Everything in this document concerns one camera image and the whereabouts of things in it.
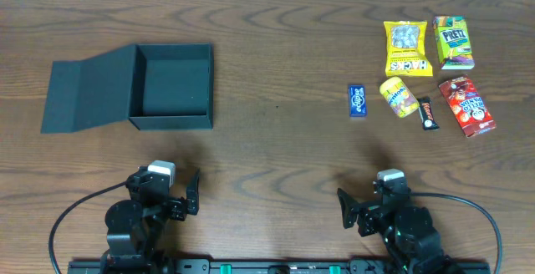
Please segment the black gift box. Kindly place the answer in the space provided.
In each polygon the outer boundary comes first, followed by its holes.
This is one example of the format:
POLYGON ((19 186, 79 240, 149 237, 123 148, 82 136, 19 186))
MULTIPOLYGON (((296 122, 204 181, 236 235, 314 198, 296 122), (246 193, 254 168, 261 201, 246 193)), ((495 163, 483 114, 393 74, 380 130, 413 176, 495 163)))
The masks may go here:
POLYGON ((138 130, 212 129, 209 43, 130 44, 55 61, 41 131, 73 133, 130 121, 138 130))

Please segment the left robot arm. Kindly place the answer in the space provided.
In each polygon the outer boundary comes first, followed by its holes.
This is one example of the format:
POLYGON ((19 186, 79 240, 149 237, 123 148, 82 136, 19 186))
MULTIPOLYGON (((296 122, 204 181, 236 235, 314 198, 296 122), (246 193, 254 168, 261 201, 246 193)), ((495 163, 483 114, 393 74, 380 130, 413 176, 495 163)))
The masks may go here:
POLYGON ((125 182, 130 198, 112 205, 104 221, 109 250, 100 258, 102 273, 167 274, 175 263, 157 248, 166 222, 184 221, 199 211, 199 174, 186 187, 186 197, 170 195, 171 177, 142 166, 125 182))

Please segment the red Hello Panda box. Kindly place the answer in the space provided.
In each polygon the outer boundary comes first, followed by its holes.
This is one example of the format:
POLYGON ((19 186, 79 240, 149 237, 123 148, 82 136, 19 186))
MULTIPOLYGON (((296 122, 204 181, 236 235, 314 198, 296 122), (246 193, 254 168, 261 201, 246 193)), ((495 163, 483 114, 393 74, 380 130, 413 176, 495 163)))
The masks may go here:
POLYGON ((484 100, 467 75, 449 79, 438 88, 467 138, 497 127, 484 100))

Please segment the yellow Hacks candy bag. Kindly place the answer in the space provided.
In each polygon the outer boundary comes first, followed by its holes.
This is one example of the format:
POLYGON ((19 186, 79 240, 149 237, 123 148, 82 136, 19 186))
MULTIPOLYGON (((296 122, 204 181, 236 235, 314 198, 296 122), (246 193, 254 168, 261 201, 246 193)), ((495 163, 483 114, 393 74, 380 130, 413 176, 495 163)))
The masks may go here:
POLYGON ((387 77, 432 77, 432 65, 425 56, 426 21, 384 21, 387 77))

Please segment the green Pretz snack box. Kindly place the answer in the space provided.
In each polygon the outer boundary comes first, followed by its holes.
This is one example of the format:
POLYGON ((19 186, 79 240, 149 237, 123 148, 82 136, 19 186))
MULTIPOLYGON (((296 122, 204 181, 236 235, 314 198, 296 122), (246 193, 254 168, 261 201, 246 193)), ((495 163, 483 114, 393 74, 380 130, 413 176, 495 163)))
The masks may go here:
POLYGON ((463 16, 436 16, 433 29, 441 69, 473 69, 470 36, 463 16))

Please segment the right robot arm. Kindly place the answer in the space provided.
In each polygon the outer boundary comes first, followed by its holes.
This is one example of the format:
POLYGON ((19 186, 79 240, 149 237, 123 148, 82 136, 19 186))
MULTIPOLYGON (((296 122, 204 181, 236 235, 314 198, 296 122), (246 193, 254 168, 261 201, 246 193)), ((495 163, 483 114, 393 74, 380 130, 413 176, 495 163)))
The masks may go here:
POLYGON ((343 227, 358 227, 362 237, 379 234, 394 267, 402 273, 459 274, 463 270, 444 253, 441 235, 433 226, 429 210, 410 200, 405 178, 374 181, 378 200, 358 202, 342 189, 337 196, 343 227))

